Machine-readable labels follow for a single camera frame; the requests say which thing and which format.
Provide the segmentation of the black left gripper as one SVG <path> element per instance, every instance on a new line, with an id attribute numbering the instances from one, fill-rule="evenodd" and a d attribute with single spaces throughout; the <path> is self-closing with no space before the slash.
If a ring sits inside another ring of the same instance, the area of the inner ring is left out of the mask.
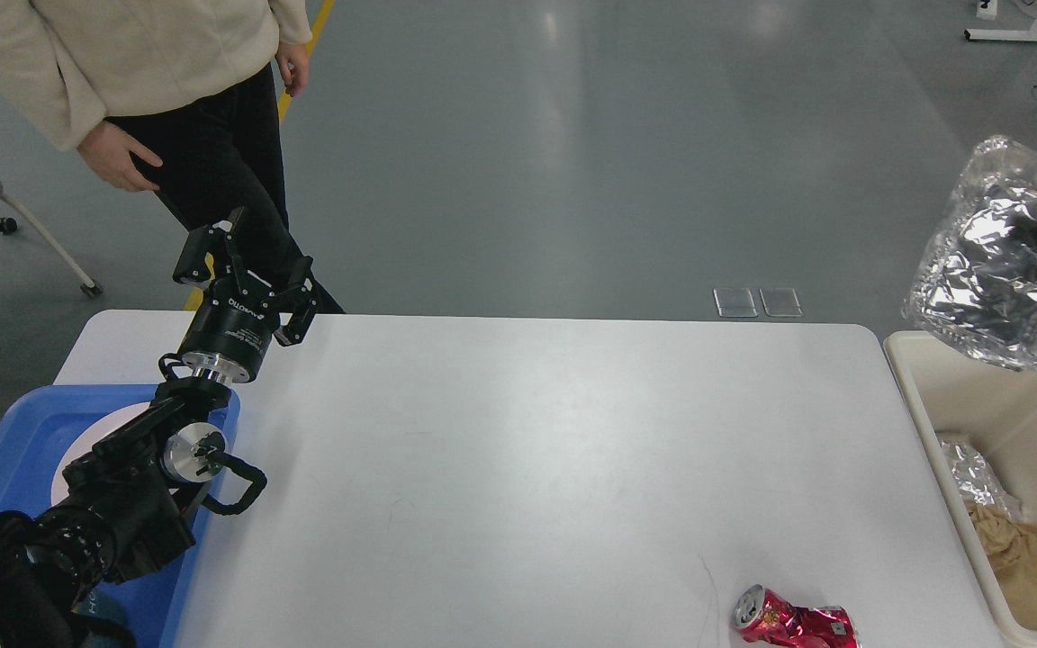
<path id="1" fill-rule="evenodd" d="M 191 229 L 170 275 L 176 284 L 209 290 L 177 355 L 195 374 L 215 373 L 223 384 L 255 381 L 272 337 L 283 347 L 301 344 L 318 312 L 310 256 L 297 259 L 288 283 L 276 292 L 251 274 L 239 253 L 246 218 L 240 206 L 215 224 Z"/>

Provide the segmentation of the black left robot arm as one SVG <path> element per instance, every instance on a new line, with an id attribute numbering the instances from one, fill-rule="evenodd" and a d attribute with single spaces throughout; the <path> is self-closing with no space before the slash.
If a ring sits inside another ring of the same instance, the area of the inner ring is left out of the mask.
<path id="1" fill-rule="evenodd" d="M 0 512 L 0 647 L 132 647 L 127 627 L 87 614 L 92 590 L 161 572 L 196 545 L 199 509 L 234 516 L 267 488 L 211 414 L 257 378 L 272 340 L 304 340 L 320 300 L 309 256 L 283 284 L 248 269 L 239 247 L 250 221 L 236 208 L 189 233 L 173 278 L 204 295 L 176 353 L 158 362 L 148 408 L 62 469 L 62 501 L 36 517 Z"/>

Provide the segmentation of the person right hand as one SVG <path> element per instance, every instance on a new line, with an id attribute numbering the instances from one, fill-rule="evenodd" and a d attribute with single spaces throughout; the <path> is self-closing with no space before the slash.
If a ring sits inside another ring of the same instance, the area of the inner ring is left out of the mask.
<path id="1" fill-rule="evenodd" d="M 100 121 L 75 147 L 99 179 L 131 193 L 157 192 L 159 184 L 140 172 L 136 161 L 160 168 L 162 159 L 127 130 L 110 121 Z"/>

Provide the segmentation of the person left hand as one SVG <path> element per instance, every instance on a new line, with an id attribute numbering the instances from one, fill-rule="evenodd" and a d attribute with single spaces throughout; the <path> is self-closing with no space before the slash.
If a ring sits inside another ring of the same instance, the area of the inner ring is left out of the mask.
<path id="1" fill-rule="evenodd" d="M 275 51 L 275 62 L 284 83 L 284 93 L 289 98 L 300 97 L 310 82 L 311 53 L 305 43 L 280 41 Z"/>

